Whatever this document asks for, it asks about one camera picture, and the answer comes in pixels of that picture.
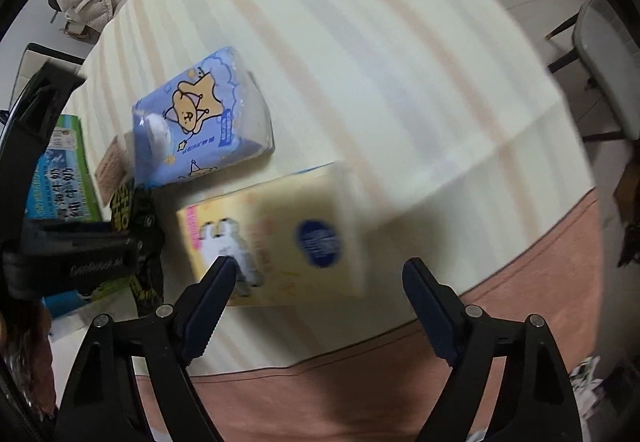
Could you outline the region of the blue cartoon tissue pack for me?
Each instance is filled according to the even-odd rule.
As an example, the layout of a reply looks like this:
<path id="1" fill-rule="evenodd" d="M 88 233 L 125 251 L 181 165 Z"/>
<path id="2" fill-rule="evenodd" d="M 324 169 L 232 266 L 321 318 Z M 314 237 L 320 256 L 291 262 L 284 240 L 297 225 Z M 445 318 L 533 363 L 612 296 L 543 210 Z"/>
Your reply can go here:
<path id="1" fill-rule="evenodd" d="M 274 148 L 266 100 L 232 47 L 171 78 L 131 113 L 138 187 L 188 181 Z"/>

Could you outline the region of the yellow cartoon tissue box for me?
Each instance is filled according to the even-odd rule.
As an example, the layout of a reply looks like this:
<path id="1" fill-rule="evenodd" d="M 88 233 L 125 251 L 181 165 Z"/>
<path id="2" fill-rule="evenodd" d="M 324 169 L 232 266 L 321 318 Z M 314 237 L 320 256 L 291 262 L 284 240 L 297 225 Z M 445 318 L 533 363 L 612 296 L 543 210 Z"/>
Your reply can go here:
<path id="1" fill-rule="evenodd" d="M 352 177 L 340 163 L 206 199 L 177 218 L 196 279 L 220 256 L 238 262 L 231 306 L 297 306 L 366 292 Z"/>

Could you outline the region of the brown cardboard box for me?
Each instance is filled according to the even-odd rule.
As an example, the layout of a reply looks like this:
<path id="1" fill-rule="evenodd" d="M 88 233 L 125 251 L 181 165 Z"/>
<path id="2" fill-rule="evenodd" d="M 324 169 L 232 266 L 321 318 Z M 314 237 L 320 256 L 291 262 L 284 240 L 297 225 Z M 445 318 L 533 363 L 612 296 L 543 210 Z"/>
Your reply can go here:
<path id="1" fill-rule="evenodd" d="M 27 220 L 96 222 L 96 195 L 81 169 L 82 137 L 63 110 L 84 81 L 43 62 L 23 88 L 1 134 L 1 312 L 26 327 L 42 298 L 20 282 Z"/>

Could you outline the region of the small pink card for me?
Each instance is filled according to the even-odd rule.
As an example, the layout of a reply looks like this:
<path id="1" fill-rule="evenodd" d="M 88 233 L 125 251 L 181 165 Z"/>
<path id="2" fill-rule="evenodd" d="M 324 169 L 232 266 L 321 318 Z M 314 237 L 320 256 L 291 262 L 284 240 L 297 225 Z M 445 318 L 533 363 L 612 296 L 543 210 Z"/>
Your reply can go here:
<path id="1" fill-rule="evenodd" d="M 132 176 L 134 176 L 134 143 L 132 133 L 127 132 L 112 140 L 94 171 L 94 180 L 102 206 L 107 206 L 119 186 Z"/>

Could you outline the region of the grey chair at right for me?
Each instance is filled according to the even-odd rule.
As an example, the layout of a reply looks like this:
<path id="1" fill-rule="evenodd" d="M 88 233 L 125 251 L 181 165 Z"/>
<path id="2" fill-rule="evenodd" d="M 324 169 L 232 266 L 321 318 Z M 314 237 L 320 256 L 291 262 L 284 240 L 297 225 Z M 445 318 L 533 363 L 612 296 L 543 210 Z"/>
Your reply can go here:
<path id="1" fill-rule="evenodd" d="M 607 0 L 587 0 L 571 17 L 549 32 L 550 40 L 566 30 L 573 47 L 548 65 L 555 73 L 578 61 L 589 81 L 608 99 L 620 129 L 594 133 L 585 142 L 639 140 L 639 46 Z"/>

